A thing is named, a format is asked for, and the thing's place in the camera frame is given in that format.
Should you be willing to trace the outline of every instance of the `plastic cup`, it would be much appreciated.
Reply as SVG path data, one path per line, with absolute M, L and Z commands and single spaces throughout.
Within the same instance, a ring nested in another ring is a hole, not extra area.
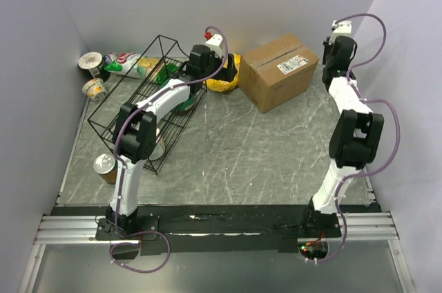
M 106 97 L 108 91 L 103 85 L 102 79 L 92 79 L 87 81 L 83 86 L 83 94 L 89 96 L 92 101 L 98 102 Z

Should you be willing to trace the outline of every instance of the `wire basket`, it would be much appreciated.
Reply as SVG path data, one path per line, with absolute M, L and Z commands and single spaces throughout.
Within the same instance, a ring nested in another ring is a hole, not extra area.
M 112 75 L 111 79 L 118 80 L 112 87 L 106 98 L 100 102 L 95 110 L 90 114 L 88 123 L 92 126 L 93 130 L 98 134 L 99 138 L 104 142 L 109 151 L 113 151 L 113 132 L 117 123 L 117 116 L 119 108 L 123 103 L 130 102 L 136 104 L 139 101 L 153 95 L 160 90 L 161 85 L 155 80 L 155 76 L 162 68 L 166 69 L 168 76 L 171 76 L 176 69 L 168 70 L 169 64 L 174 64 L 176 67 L 180 67 L 186 61 L 187 54 L 181 49 L 179 43 L 175 39 L 158 35 L 153 42 L 147 47 L 147 49 L 141 54 L 141 56 L 160 57 L 159 62 L 155 65 L 152 71 L 146 76 L 144 80 L 133 79 L 127 77 L 132 68 L 136 65 L 138 60 L 131 66 L 125 76 L 118 77 Z M 164 154 L 157 160 L 146 161 L 144 167 L 155 174 L 158 174 L 161 166 L 164 164 L 167 155 L 177 142 L 187 123 L 191 119 L 201 99 L 207 93 L 206 85 L 202 85 L 194 96 L 194 104 L 185 115 L 178 115 L 177 113 L 170 111 L 167 113 L 158 123 L 157 128 L 160 130 L 157 142 L 161 139 L 164 142 Z

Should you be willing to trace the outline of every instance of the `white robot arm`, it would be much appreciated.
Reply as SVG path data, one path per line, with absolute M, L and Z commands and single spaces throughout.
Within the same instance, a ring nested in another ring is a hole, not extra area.
M 357 48 L 356 42 L 351 38 L 352 23 L 334 22 L 332 30 L 331 37 L 324 43 L 326 53 L 323 63 L 326 66 L 323 81 L 338 107 L 340 121 L 330 142 L 331 162 L 328 172 L 312 198 L 314 210 L 322 214 L 337 212 L 335 195 L 339 183 L 344 177 L 361 172 L 365 164 L 374 159 L 383 127 L 382 115 L 373 113 L 360 101 L 355 91 L 357 82 L 354 76 L 351 75 L 349 79 L 345 76 Z M 343 129 L 345 120 L 348 124 Z M 336 145 L 339 138 L 347 139 Z M 339 190 L 338 204 L 351 182 L 352 179 L 344 181 Z
M 173 89 L 155 100 L 155 102 L 153 102 L 152 105 L 145 110 L 145 112 L 150 112 L 154 114 L 156 117 L 156 121 L 159 122 L 169 111 L 171 111 L 177 105 L 187 101 L 191 96 L 191 87 L 181 86 L 175 88 L 177 84 L 182 84 L 182 82 L 183 81 L 180 79 L 170 79 L 165 87 L 170 88 L 172 86 Z M 138 108 L 141 108 L 145 104 L 149 103 L 153 98 L 155 98 L 160 91 L 161 90 L 159 90 L 146 100 L 138 102 L 136 106 Z M 160 147 L 159 141 L 160 135 L 156 135 L 155 133 L 155 147 Z M 123 181 L 119 214 L 129 216 L 138 207 L 138 187 L 140 184 L 141 173 L 146 159 L 140 159 L 134 164 L 129 157 L 125 155 L 121 155 L 120 157 L 124 163 L 118 161 L 117 181 Z M 110 205 L 114 211 L 116 211 L 117 209 L 117 198 L 118 186 L 116 185 L 113 198 L 110 202 Z
M 117 184 L 106 217 L 113 222 L 115 212 L 118 212 L 118 222 L 123 230 L 128 229 L 131 217 L 136 217 L 138 208 L 137 192 L 144 163 L 150 158 L 155 148 L 159 146 L 161 134 L 157 135 L 157 123 L 168 112 L 187 101 L 202 88 L 202 82 L 193 83 L 190 86 L 177 87 L 177 85 L 199 80 L 212 74 L 221 64 L 223 52 L 223 38 L 218 34 L 210 37 L 205 45 L 193 47 L 189 60 L 164 86 L 169 88 L 169 91 L 158 97 L 162 91 L 159 90 L 136 105 L 125 103 L 120 108 L 114 130 L 114 143 L 129 115 L 137 108 L 150 104 L 132 121 L 134 124 L 139 123 L 139 127 L 136 129 L 132 124 L 129 124 L 124 130 L 120 142 Z M 121 191 L 119 190 L 120 182 L 122 184 Z

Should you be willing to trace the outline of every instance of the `gray marble floor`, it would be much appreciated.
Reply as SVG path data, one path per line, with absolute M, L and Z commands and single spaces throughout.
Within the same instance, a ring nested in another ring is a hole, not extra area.
M 240 89 L 224 94 L 209 91 L 160 174 L 143 172 L 139 203 L 307 203 L 327 172 L 328 142 L 338 119 L 334 101 L 320 80 L 320 68 L 305 93 L 265 114 Z M 115 96 L 119 100 L 102 114 L 114 115 L 139 82 L 122 83 Z M 89 105 L 87 116 L 94 107 Z M 104 152 L 107 148 L 85 122 L 60 205 L 109 203 L 114 186 L 106 184 L 92 166 Z M 350 186 L 343 203 L 369 203 L 363 180 Z

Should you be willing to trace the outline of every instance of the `label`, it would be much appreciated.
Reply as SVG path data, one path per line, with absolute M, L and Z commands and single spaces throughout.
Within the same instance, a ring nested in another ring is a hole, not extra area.
M 129 60 L 129 57 L 132 55 L 136 55 L 136 53 L 122 53 L 118 58 L 117 58 L 117 63 L 118 64 L 124 64 L 125 62 L 127 62 Z
M 303 56 L 296 55 L 295 57 L 278 64 L 277 67 L 283 72 L 284 74 L 289 74 L 290 72 L 293 72 L 297 68 L 300 68 L 301 66 L 304 66 L 305 64 L 308 64 L 310 61 L 307 58 L 304 58 Z
M 96 67 L 91 68 L 91 69 L 89 70 L 89 72 L 92 74 L 93 77 L 97 77 L 97 76 L 99 76 L 99 69 L 96 68 Z

